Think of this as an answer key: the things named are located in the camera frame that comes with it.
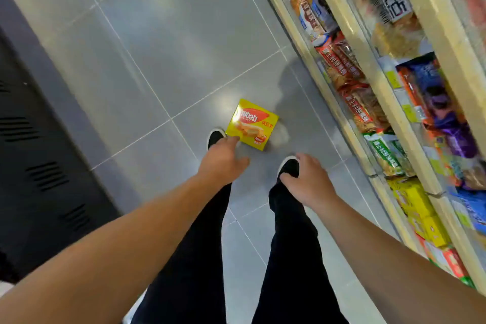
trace black pants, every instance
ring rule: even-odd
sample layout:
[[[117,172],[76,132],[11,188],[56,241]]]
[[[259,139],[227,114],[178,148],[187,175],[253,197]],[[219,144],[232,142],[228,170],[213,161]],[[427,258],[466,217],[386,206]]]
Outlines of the black pants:
[[[225,324],[221,227],[231,185],[207,204],[150,284],[133,324]],[[317,229],[278,182],[269,195],[275,235],[260,301],[260,323],[348,323],[322,264]]]

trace person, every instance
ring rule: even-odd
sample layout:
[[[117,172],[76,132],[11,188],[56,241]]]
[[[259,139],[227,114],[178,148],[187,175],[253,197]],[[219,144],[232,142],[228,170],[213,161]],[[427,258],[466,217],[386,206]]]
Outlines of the person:
[[[196,175],[95,230],[0,299],[2,324],[226,323],[221,228],[231,184],[248,167],[238,137],[215,130]],[[287,158],[269,193],[275,235],[253,323],[346,323],[322,264],[330,231],[388,323],[477,323],[486,298],[362,217],[310,155]]]

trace gray tiled floor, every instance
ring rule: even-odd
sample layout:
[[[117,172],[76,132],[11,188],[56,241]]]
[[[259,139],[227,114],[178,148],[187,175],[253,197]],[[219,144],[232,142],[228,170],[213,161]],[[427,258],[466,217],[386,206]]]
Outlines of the gray tiled floor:
[[[208,131],[226,127],[240,98],[280,116],[265,152],[238,148],[252,164],[233,186],[223,227],[229,323],[250,323],[256,308],[274,233],[267,194],[286,155],[314,154],[338,193],[396,236],[267,0],[16,1],[85,121],[63,110],[74,108],[68,95],[50,91],[54,69],[42,67],[40,47],[26,57],[30,69],[43,72],[41,89],[123,212],[196,173]],[[330,234],[309,215],[349,321],[382,323]]]

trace black sneaker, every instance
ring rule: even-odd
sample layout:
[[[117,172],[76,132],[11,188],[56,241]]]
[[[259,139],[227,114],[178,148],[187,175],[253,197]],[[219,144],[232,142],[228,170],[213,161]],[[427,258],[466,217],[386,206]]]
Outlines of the black sneaker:
[[[277,183],[280,182],[280,174],[288,173],[292,177],[297,178],[299,176],[299,170],[300,166],[297,158],[294,155],[287,156],[278,169]]]
[[[226,137],[226,133],[221,128],[215,128],[208,136],[208,150],[211,146],[217,143],[222,138]]]

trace cookie package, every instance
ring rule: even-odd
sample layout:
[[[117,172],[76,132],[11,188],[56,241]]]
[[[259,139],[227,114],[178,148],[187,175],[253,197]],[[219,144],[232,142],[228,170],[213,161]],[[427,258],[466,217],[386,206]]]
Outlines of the cookie package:
[[[278,115],[241,99],[228,124],[226,134],[239,136],[242,143],[263,151],[277,121]]]

